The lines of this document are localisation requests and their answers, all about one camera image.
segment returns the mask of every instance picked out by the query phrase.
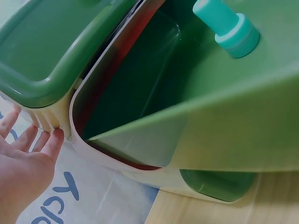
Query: green trash can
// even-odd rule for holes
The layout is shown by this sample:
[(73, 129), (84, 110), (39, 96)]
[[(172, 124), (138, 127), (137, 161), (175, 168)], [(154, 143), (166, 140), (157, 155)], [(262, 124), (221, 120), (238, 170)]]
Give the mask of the green trash can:
[(194, 3), (166, 0), (101, 95), (84, 139), (156, 167), (298, 170), (299, 3), (229, 2), (261, 33), (240, 59), (217, 45)]

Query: inner bin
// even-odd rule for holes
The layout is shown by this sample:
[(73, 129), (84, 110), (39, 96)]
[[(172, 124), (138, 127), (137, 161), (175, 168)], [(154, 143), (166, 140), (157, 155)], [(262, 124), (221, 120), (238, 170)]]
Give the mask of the inner bin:
[(206, 26), (195, 0), (167, 0), (143, 30), (101, 95), (82, 137), (105, 133), (189, 100), (200, 90), (189, 80), (200, 60)]
[[(178, 155), (174, 152), (179, 152), (183, 159), (176, 157), (177, 161), (184, 163), (179, 168), (186, 169), (196, 169), (197, 161), (211, 167), (208, 165), (211, 159), (204, 161), (201, 155), (211, 158), (213, 153), (237, 154), (250, 167), (255, 158), (249, 152), (263, 152), (259, 160), (262, 164), (272, 147), (288, 148), (289, 140), (297, 143), (292, 139), (286, 118), (280, 116), (290, 113), (287, 109), (295, 101), (291, 93), (295, 93), (297, 82), (299, 34), (294, 32), (298, 22), (291, 17), (294, 7), (278, 0), (270, 8), (258, 0), (230, 2), (232, 9), (246, 14), (261, 33), (259, 45), (252, 53), (233, 59), (215, 43), (212, 31), (193, 14), (194, 3), (195, 0), (166, 0), (101, 94), (84, 128), (84, 140), (96, 136), (99, 144), (112, 146), (109, 150), (114, 153), (129, 155), (130, 160), (152, 166), (167, 166), (172, 156)], [(277, 21), (277, 12), (289, 24), (281, 26), (283, 32), (269, 26), (270, 21)], [(270, 97), (274, 92), (272, 84), (276, 94), (280, 93), (279, 97)], [(178, 117), (195, 123), (171, 126)], [(274, 123), (279, 128), (271, 131)], [(167, 138), (169, 133), (164, 131), (183, 131), (185, 127), (190, 129), (190, 144), (180, 141), (180, 133)], [(153, 138), (154, 132), (159, 132), (159, 136), (156, 134)], [(261, 139), (259, 133), (269, 134)], [(281, 138), (273, 139), (280, 135), (284, 136), (283, 144), (279, 141)], [(168, 144), (169, 139), (172, 145), (162, 146)], [(161, 152), (166, 151), (167, 159), (156, 162)], [(234, 167), (229, 163), (238, 163), (236, 161), (226, 158), (227, 170)]]

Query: lid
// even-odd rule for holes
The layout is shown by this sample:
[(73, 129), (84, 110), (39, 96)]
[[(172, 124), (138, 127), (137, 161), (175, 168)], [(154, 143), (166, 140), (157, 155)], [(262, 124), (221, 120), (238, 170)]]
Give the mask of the lid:
[(135, 3), (136, 0), (0, 3), (0, 11), (7, 12), (0, 17), (0, 91), (31, 108), (57, 102)]

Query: finger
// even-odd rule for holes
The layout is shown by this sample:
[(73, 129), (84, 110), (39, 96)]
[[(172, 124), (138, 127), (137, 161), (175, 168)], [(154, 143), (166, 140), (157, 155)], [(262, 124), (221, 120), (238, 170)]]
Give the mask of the finger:
[(55, 129), (45, 147), (42, 148), (41, 152), (48, 155), (53, 163), (55, 164), (57, 161), (57, 157), (60, 152), (60, 148), (64, 141), (64, 132), (61, 129)]
[(47, 141), (49, 140), (50, 133), (49, 132), (42, 132), (41, 136), (38, 138), (35, 146), (32, 149), (32, 152), (40, 152), (41, 149), (45, 146)]
[(28, 152), (32, 142), (36, 138), (36, 134), (37, 127), (31, 125), (20, 135), (20, 137), (15, 142), (11, 144), (11, 146), (23, 152)]
[(0, 123), (0, 135), (5, 139), (18, 119), (19, 114), (15, 111), (10, 112)]

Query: wooden floor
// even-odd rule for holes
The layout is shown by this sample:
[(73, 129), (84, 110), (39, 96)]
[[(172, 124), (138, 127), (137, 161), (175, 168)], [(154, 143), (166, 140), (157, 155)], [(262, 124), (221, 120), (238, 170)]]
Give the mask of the wooden floor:
[(299, 172), (260, 174), (234, 204), (160, 191), (146, 224), (299, 224)]

